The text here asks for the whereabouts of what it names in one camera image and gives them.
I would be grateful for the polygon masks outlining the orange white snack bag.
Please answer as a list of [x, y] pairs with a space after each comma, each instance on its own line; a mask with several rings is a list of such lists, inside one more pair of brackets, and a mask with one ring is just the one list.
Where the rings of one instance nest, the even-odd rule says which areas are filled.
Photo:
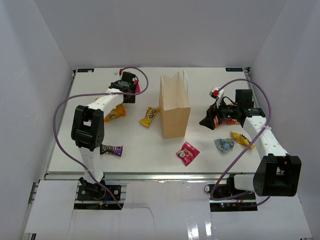
[[213, 119], [213, 123], [215, 127], [221, 126], [221, 125], [236, 125], [239, 122], [236, 119], [231, 119], [231, 118], [222, 118], [219, 119], [218, 116], [216, 115]]

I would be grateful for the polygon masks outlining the orange mango gummy bag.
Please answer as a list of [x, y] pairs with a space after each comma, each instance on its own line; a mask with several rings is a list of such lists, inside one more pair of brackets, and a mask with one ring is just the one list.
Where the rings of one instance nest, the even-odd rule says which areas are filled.
[[104, 122], [109, 122], [113, 119], [117, 119], [120, 117], [125, 117], [127, 114], [125, 106], [123, 104], [119, 104], [116, 108], [112, 109], [105, 117]]

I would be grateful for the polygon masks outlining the brown paper bag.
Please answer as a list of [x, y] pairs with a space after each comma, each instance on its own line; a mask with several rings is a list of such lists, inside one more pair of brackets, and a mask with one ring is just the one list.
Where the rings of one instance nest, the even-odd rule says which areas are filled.
[[184, 71], [160, 76], [159, 109], [164, 139], [183, 138], [191, 112], [188, 77]]

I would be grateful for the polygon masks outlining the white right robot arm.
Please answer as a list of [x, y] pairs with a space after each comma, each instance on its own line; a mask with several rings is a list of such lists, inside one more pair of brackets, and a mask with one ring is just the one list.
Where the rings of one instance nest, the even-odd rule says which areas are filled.
[[224, 91], [214, 87], [210, 96], [215, 99], [206, 111], [201, 126], [214, 130], [227, 120], [237, 121], [250, 136], [261, 159], [254, 174], [235, 174], [225, 188], [226, 195], [236, 200], [244, 192], [253, 192], [260, 197], [293, 197], [297, 193], [302, 162], [290, 155], [277, 141], [268, 127], [266, 115], [254, 106], [250, 89], [237, 89], [235, 102], [224, 102]]

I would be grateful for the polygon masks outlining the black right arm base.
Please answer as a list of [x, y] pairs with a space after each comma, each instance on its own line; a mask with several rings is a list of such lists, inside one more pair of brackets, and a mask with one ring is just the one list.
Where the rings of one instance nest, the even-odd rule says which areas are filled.
[[231, 212], [254, 212], [258, 210], [257, 200], [254, 193], [245, 196], [235, 197], [244, 193], [244, 190], [237, 190], [234, 187], [233, 175], [226, 175], [219, 183], [213, 193], [216, 199], [227, 198], [225, 200], [209, 200], [210, 211], [212, 213], [231, 213]]

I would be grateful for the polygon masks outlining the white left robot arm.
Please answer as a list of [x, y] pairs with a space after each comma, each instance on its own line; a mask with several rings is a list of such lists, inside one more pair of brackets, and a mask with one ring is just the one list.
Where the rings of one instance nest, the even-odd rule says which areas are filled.
[[136, 101], [137, 76], [127, 71], [120, 76], [120, 80], [110, 84], [107, 95], [88, 105], [78, 105], [73, 117], [71, 139], [75, 141], [82, 163], [87, 167], [83, 178], [91, 184], [88, 193], [96, 200], [103, 198], [106, 193], [106, 187], [99, 183], [104, 178], [99, 167], [100, 146], [105, 136], [104, 119], [118, 105], [134, 104]]

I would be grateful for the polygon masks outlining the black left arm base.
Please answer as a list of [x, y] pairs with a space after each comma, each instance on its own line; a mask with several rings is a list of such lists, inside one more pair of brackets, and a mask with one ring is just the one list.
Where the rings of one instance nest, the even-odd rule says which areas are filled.
[[[96, 183], [89, 183], [83, 177], [79, 179], [79, 186], [76, 199], [78, 201], [112, 201], [110, 193]], [[115, 199], [121, 199], [121, 185], [104, 185], [114, 195]]]

